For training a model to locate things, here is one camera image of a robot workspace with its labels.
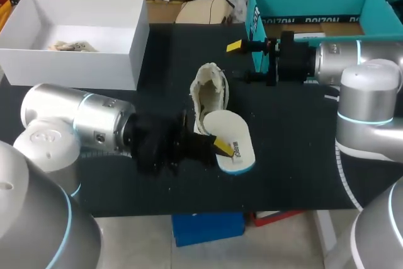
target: black table surface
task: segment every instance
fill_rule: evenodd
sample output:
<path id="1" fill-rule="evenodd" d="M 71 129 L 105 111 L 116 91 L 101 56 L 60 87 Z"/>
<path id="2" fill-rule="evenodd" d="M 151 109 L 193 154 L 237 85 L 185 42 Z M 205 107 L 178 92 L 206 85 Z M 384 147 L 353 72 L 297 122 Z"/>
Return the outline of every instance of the black table surface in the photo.
<path id="1" fill-rule="evenodd" d="M 138 90 L 91 91 L 131 101 L 139 112 L 174 116 L 187 108 L 193 116 L 190 84 L 201 65 L 215 62 L 229 79 L 228 109 L 249 126 L 256 154 L 253 169 L 232 176 L 186 160 L 178 176 L 163 171 L 152 177 L 139 174 L 129 157 L 80 159 L 80 203 L 85 209 L 105 217 L 354 208 L 336 166 L 338 104 L 324 97 L 338 92 L 315 84 L 267 87 L 233 79 L 234 71 L 253 69 L 250 55 L 225 53 L 228 43 L 245 37 L 244 25 L 151 25 Z M 23 131 L 20 106 L 28 90 L 3 78 L 0 140 L 12 144 Z M 403 97 L 398 99 L 396 115 L 403 117 Z M 403 175 L 397 163 L 346 155 L 341 159 L 362 206 Z"/>

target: white floor tile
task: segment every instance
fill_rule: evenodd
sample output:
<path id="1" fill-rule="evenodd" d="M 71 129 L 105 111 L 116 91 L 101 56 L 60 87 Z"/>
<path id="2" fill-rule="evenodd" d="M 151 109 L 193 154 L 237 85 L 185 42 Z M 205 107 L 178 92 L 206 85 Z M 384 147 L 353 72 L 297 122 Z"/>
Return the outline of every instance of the white floor tile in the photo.
<path id="1" fill-rule="evenodd" d="M 169 215 L 96 219 L 104 239 L 101 269 L 170 269 Z"/>
<path id="2" fill-rule="evenodd" d="M 172 269 L 322 269 L 321 248 L 309 214 L 263 227 L 248 227 L 243 236 L 177 248 Z"/>

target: flip-flop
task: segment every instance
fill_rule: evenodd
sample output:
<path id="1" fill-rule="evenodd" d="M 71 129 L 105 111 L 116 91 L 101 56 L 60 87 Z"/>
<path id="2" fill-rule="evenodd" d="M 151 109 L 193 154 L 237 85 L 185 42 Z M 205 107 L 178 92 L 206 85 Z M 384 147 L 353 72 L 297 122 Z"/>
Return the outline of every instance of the flip-flop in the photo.
<path id="1" fill-rule="evenodd" d="M 229 110 L 215 110 L 206 115 L 203 124 L 209 134 L 228 142 L 235 151 L 233 157 L 216 155 L 217 164 L 222 171 L 239 175 L 253 167 L 256 158 L 251 135 L 241 116 Z"/>

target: cable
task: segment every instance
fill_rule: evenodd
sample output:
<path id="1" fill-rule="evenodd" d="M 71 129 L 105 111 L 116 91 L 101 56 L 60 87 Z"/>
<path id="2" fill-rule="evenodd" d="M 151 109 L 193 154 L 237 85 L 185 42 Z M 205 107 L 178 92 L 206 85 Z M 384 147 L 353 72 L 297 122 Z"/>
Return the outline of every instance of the cable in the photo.
<path id="1" fill-rule="evenodd" d="M 334 152 L 336 154 L 336 164 L 338 166 L 339 170 L 339 176 L 341 178 L 341 182 L 343 183 L 344 190 L 346 190 L 346 193 L 348 194 L 348 197 L 350 198 L 351 202 L 354 204 L 354 206 L 358 209 L 358 211 L 363 211 L 363 207 L 358 203 L 357 199 L 354 197 L 353 192 L 351 191 L 350 187 L 348 186 L 346 176 L 344 175 L 344 170 L 343 170 L 343 165 L 341 164 L 341 156 L 340 156 L 340 149 L 337 145 L 337 141 L 334 141 Z"/>
<path id="2" fill-rule="evenodd" d="M 208 24 L 210 25 L 212 22 L 212 9 L 213 9 L 213 3 L 215 0 L 212 1 L 212 5 L 210 6 L 210 19 L 208 20 Z"/>

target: white shoe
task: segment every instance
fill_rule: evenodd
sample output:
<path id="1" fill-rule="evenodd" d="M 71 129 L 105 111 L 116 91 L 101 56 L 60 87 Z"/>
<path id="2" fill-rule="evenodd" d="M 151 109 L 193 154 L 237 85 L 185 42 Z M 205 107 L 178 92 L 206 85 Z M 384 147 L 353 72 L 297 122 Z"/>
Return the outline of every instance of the white shoe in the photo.
<path id="1" fill-rule="evenodd" d="M 215 110 L 227 109 L 229 88 L 224 72 L 215 63 L 203 65 L 190 86 L 190 95 L 195 106 L 195 130 L 208 135 L 203 125 L 204 117 Z"/>

